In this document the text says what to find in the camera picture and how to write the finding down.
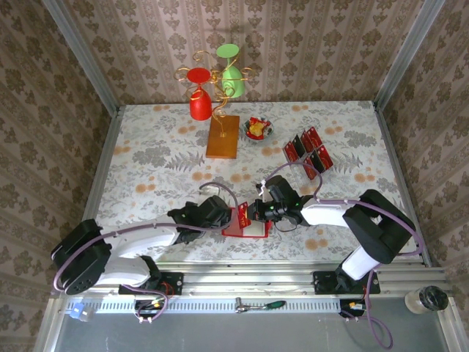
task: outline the green cup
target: green cup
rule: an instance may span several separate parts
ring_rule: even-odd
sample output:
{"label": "green cup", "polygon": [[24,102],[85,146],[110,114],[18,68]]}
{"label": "green cup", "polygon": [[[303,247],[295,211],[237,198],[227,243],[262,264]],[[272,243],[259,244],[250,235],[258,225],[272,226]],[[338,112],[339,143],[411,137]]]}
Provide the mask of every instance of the green cup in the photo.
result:
{"label": "green cup", "polygon": [[[240,49],[235,44],[224,44],[217,49],[217,55],[223,57],[227,61],[227,67],[231,63],[231,59],[240,52]],[[223,72],[222,86],[230,98],[237,98],[244,94],[244,81],[241,81],[243,75],[241,72],[232,65],[228,70]]]}

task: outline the wooden base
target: wooden base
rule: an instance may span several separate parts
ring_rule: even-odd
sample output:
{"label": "wooden base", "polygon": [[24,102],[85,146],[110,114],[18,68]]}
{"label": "wooden base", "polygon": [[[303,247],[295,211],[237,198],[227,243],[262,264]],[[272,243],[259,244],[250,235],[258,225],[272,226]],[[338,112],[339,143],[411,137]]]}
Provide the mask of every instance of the wooden base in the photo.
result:
{"label": "wooden base", "polygon": [[223,123],[225,137],[221,136],[220,124],[212,117],[205,156],[212,159],[236,159],[240,117],[227,115],[219,119]]}

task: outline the patterned wallpaper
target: patterned wallpaper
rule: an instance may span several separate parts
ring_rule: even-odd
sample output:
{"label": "patterned wallpaper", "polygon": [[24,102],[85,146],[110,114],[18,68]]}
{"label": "patterned wallpaper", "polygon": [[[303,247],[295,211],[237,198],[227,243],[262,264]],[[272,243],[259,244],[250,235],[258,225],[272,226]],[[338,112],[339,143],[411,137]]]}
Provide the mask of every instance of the patterned wallpaper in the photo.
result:
{"label": "patterned wallpaper", "polygon": [[64,2],[125,105],[183,101],[173,72],[224,43],[258,73],[238,100],[372,100],[423,0]]}
{"label": "patterned wallpaper", "polygon": [[391,135],[433,259],[469,331],[469,1],[446,0],[390,103]]}
{"label": "patterned wallpaper", "polygon": [[109,120],[41,2],[0,1],[1,351],[32,349]]}

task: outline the floral tablecloth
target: floral tablecloth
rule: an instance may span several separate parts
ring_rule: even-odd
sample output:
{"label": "floral tablecloth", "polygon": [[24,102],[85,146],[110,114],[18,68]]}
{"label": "floral tablecloth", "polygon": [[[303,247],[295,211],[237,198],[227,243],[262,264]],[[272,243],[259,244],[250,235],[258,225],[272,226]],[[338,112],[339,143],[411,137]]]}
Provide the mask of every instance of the floral tablecloth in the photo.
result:
{"label": "floral tablecloth", "polygon": [[[322,198],[357,197],[368,188],[381,191],[402,206],[391,162],[371,102],[230,103],[226,112],[265,117],[275,128],[267,140],[254,143],[240,132],[235,160],[207,159],[210,120],[192,120],[188,104],[126,106],[108,171],[97,221],[122,224],[153,219],[186,201],[201,200],[198,188],[208,180],[224,183],[239,202],[257,198],[255,183],[286,159],[282,147],[315,126],[335,166],[323,174]],[[281,175],[301,194],[289,169]],[[229,202],[226,192],[221,192]],[[290,228],[288,221],[278,224]],[[227,238],[209,232],[188,245],[148,248],[155,260],[343,260],[358,242],[349,229],[333,226],[299,227],[268,238]],[[414,250],[413,240],[405,251]]]}

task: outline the black lid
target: black lid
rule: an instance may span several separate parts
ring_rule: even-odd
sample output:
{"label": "black lid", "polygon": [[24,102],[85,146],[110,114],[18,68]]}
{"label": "black lid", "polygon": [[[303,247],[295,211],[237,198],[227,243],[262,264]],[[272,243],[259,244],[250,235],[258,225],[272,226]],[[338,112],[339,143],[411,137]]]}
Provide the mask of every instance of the black lid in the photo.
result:
{"label": "black lid", "polygon": [[448,295],[439,287],[427,286],[418,294],[420,302],[430,310],[444,310],[448,306]]}

